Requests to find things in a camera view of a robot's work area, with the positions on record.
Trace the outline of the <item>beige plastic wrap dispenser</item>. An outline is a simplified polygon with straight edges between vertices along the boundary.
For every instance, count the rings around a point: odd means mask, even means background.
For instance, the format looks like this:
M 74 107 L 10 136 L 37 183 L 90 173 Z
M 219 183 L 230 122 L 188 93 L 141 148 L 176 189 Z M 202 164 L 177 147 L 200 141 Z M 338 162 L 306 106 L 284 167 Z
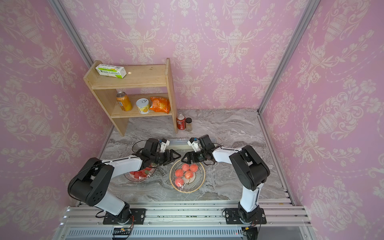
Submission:
M 181 139 L 169 139 L 170 144 L 166 147 L 166 149 L 172 150 L 188 150 L 192 151 L 193 148 L 188 145 L 190 139 L 181 138 Z

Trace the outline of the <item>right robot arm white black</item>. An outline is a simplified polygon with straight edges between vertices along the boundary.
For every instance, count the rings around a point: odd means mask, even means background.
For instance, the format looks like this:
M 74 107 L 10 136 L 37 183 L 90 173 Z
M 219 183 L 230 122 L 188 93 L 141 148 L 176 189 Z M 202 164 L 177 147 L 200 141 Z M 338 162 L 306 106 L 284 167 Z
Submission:
M 270 176 L 270 169 L 256 150 L 246 145 L 231 149 L 211 141 L 209 135 L 191 138 L 187 144 L 193 149 L 182 158 L 186 164 L 213 161 L 231 164 L 243 185 L 242 196 L 238 203 L 238 216 L 245 224 L 267 223 L 264 210 L 259 205 L 261 189 Z

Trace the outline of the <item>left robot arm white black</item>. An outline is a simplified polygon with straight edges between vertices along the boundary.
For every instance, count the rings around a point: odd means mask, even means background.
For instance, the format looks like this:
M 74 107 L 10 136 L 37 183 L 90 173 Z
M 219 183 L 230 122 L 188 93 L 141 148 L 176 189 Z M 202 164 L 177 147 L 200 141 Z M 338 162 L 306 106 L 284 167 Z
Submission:
M 70 181 L 67 188 L 69 196 L 105 211 L 118 224 L 128 223 L 134 218 L 130 205 L 108 191 L 111 179 L 144 170 L 151 164 L 165 166 L 180 159 L 179 153 L 167 148 L 169 144 L 166 139 L 150 138 L 143 148 L 128 157 L 106 161 L 90 158 Z

